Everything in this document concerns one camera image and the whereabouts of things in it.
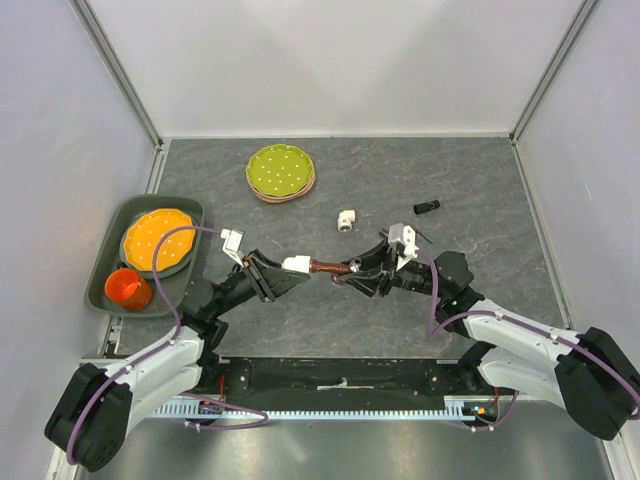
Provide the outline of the white elbow pipe fitting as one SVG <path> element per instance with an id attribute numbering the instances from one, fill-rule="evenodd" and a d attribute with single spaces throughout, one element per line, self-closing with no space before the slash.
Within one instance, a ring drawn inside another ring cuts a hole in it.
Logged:
<path id="1" fill-rule="evenodd" d="M 281 262 L 283 270 L 309 274 L 311 270 L 311 257 L 306 255 L 296 255 L 285 258 Z"/>

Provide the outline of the second white elbow fitting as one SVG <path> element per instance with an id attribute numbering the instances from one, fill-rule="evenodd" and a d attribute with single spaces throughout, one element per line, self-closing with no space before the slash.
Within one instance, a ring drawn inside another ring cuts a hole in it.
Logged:
<path id="1" fill-rule="evenodd" d="M 338 214 L 337 229 L 339 232 L 350 232 L 356 222 L 356 211 L 354 209 L 342 210 Z"/>

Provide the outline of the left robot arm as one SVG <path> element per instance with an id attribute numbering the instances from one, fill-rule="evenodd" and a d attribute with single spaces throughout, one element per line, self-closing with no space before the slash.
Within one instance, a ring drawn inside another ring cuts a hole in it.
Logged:
<path id="1" fill-rule="evenodd" d="M 109 463 L 128 434 L 173 397 L 208 393 L 219 382 L 215 352 L 228 325 L 221 315 L 253 297 L 272 302 L 307 281 L 312 260 L 273 262 L 254 250 L 224 282 L 192 281 L 178 323 L 145 349 L 108 367 L 81 365 L 44 427 L 44 436 L 71 464 L 95 472 Z"/>

